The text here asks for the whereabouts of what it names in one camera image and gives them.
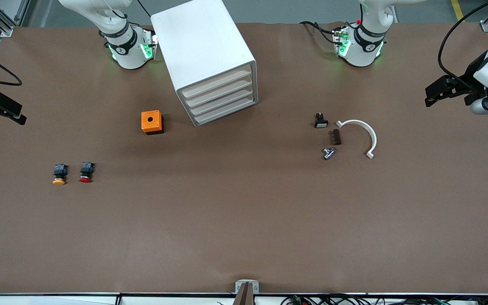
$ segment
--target yellow floor line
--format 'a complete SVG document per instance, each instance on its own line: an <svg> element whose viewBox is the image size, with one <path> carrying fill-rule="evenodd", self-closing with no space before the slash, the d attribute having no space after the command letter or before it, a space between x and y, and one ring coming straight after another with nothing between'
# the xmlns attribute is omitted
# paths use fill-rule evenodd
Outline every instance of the yellow floor line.
<svg viewBox="0 0 488 305"><path fill-rule="evenodd" d="M453 5L453 10L455 10L455 16L457 16L457 20L461 20L463 18L463 10L460 9L459 0L451 0L451 5Z"/></svg>

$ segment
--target metal fitting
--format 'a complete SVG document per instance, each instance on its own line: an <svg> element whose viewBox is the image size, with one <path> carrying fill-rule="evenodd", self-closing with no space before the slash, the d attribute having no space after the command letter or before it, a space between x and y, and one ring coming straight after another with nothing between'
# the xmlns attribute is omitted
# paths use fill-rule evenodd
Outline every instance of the metal fitting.
<svg viewBox="0 0 488 305"><path fill-rule="evenodd" d="M323 152L325 153L325 155L323 156L323 160L329 160L336 153L336 148L327 147L323 150Z"/></svg>

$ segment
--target white plastic drawer unit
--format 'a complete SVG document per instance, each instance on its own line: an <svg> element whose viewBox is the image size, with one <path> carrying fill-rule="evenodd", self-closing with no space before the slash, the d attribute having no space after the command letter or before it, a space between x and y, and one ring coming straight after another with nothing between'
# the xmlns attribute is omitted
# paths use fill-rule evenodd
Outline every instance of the white plastic drawer unit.
<svg viewBox="0 0 488 305"><path fill-rule="evenodd" d="M222 0L151 17L176 94L195 126L259 102L255 58Z"/></svg>

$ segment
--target brown connector block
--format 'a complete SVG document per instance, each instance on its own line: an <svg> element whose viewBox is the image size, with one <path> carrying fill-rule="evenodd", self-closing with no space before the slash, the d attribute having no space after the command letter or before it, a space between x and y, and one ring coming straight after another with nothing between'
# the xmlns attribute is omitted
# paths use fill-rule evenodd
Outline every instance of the brown connector block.
<svg viewBox="0 0 488 305"><path fill-rule="evenodd" d="M340 137L340 130L339 129L334 129L333 132L331 133L333 136L333 145L341 145L342 144L342 138Z"/></svg>
<svg viewBox="0 0 488 305"><path fill-rule="evenodd" d="M163 116L159 110L144 111L141 114L141 127L147 135L158 135L165 132Z"/></svg>

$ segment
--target brown table surface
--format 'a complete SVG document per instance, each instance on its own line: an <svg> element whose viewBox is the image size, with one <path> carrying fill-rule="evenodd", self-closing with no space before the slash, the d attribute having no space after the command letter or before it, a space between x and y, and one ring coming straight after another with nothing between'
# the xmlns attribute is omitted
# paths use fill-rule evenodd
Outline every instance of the brown table surface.
<svg viewBox="0 0 488 305"><path fill-rule="evenodd" d="M0 61L25 126L0 117L0 292L488 292L488 116L424 106L449 24L394 25L368 68L303 25L238 25L260 104L192 126L162 61L117 66L95 28L17 28ZM488 48L462 24L456 73ZM0 70L0 79L10 79ZM166 115L146 136L141 111ZM322 160L313 117L361 119ZM82 161L94 182L78 182ZM54 186L55 164L70 167Z"/></svg>

